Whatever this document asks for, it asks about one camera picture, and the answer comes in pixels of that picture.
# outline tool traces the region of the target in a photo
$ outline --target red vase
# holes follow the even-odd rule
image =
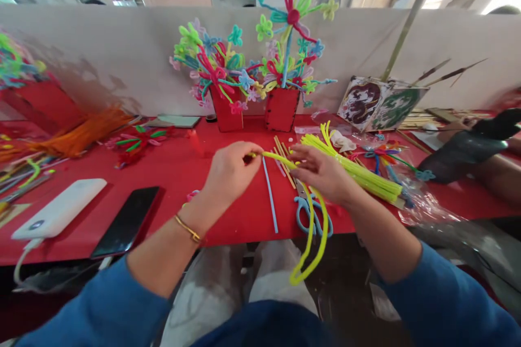
[[[275,88],[268,93],[264,116],[268,130],[290,132],[293,130],[300,91]]]
[[[221,97],[219,90],[214,84],[210,85],[210,94],[212,95],[213,108],[215,109],[215,115],[217,116],[217,125],[219,131],[222,133],[237,131],[243,129],[243,114],[232,114],[230,109],[230,101]],[[227,92],[230,99],[234,102],[241,100],[243,94],[238,88],[234,88],[233,93]]]
[[[6,88],[0,99],[50,136],[68,131],[85,119],[85,113],[54,78],[23,81],[21,88]]]

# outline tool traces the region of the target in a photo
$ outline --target blue scissors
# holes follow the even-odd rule
[[[306,228],[302,221],[300,220],[300,210],[303,208],[306,211],[306,214],[308,215],[308,220],[311,218],[311,211],[309,210],[309,207],[311,206],[314,209],[314,215],[315,215],[315,223],[313,225],[313,235],[316,235],[316,232],[318,230],[319,236],[323,235],[322,226],[319,220],[319,217],[317,216],[316,211],[320,210],[320,214],[322,214],[322,206],[320,206],[320,203],[314,200],[315,194],[311,194],[311,197],[313,198],[313,204],[310,205],[308,203],[308,197],[306,195],[306,192],[304,191],[304,185],[302,182],[298,179],[295,179],[295,184],[298,191],[298,196],[295,197],[293,200],[298,203],[297,207],[297,225],[298,227],[304,232],[309,233],[309,227]],[[327,233],[327,237],[331,237],[333,235],[333,222],[331,221],[331,217],[329,215],[327,216],[329,219],[329,232]]]

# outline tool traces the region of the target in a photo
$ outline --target white pants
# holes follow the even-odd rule
[[[245,252],[246,245],[201,250],[174,299],[161,347],[190,346],[240,311],[243,304],[240,269]],[[317,314],[306,285],[289,283],[300,255],[291,240],[261,243],[255,252],[256,278],[247,301],[286,301]]]

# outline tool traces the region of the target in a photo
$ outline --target black phone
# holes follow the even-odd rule
[[[153,208],[160,187],[134,190],[110,224],[91,254],[91,259],[120,255],[136,241],[139,231]]]

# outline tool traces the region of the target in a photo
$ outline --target blue sweater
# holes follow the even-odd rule
[[[417,346],[521,346],[521,329],[469,275],[423,245],[416,269],[383,289]],[[170,305],[142,287],[125,258],[101,271],[47,324],[18,346],[150,345]],[[307,309],[277,301],[247,304],[196,347],[332,345]]]

